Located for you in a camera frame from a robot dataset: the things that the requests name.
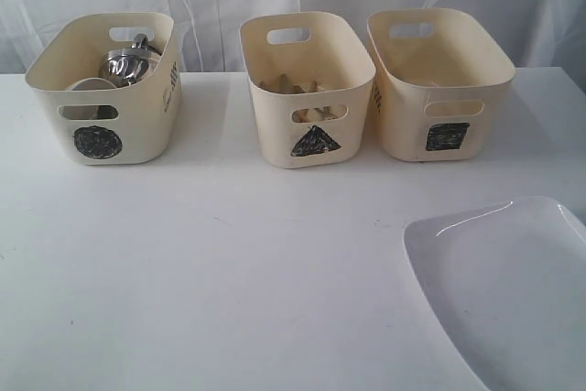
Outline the light wooden chopstick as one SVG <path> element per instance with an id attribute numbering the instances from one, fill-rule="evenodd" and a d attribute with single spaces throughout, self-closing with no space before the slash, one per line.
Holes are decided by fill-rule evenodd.
<path id="1" fill-rule="evenodd" d="M 307 89 L 303 89 L 299 85 L 294 86 L 295 93 L 307 93 L 307 92 L 316 92 L 318 90 L 318 84 L 315 81 L 312 81 L 310 86 Z M 305 108 L 305 109 L 298 109 L 292 115 L 293 120 L 297 123 L 311 123 L 311 122 L 318 122 L 322 120 L 322 115 L 320 109 L 316 108 Z"/>

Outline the white square ceramic plate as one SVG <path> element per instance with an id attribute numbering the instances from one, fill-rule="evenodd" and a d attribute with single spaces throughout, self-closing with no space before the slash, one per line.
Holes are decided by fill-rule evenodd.
<path id="1" fill-rule="evenodd" d="M 488 390 L 585 387 L 585 226 L 545 196 L 417 220 L 410 270 Z"/>

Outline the cream bin triangle mark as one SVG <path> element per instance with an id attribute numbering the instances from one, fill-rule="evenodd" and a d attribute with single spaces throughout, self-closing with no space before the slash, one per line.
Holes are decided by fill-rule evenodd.
<path id="1" fill-rule="evenodd" d="M 264 159 L 278 168 L 342 162 L 362 142 L 374 63 L 352 27 L 327 12 L 260 16 L 240 28 L 244 65 Z M 280 94 L 258 87 L 286 74 L 316 92 Z M 320 109 L 322 120 L 297 123 L 298 109 Z"/>

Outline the cream bin square mark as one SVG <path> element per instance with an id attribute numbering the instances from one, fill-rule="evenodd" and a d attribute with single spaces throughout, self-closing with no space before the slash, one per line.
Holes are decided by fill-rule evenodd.
<path id="1" fill-rule="evenodd" d="M 479 153 L 516 74 L 489 32 L 450 8 L 377 12 L 367 30 L 381 147 L 406 162 Z"/>

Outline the cream bin circle mark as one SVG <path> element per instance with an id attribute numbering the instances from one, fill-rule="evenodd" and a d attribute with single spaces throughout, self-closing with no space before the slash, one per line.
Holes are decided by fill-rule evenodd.
<path id="1" fill-rule="evenodd" d="M 98 75 L 103 57 L 125 49 L 111 29 L 144 27 L 161 56 L 153 73 L 110 90 L 74 91 L 72 84 Z M 174 21 L 155 13 L 101 13 L 67 24 L 29 67 L 26 83 L 36 95 L 67 156 L 83 165 L 143 163 L 167 147 L 181 99 Z"/>

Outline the shiny steel bowl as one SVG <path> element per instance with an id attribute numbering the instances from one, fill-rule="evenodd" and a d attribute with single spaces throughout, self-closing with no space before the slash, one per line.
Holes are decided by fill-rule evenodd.
<path id="1" fill-rule="evenodd" d="M 123 88 L 152 75 L 160 60 L 159 54 L 147 49 L 114 49 L 102 57 L 98 75 L 116 88 Z"/>

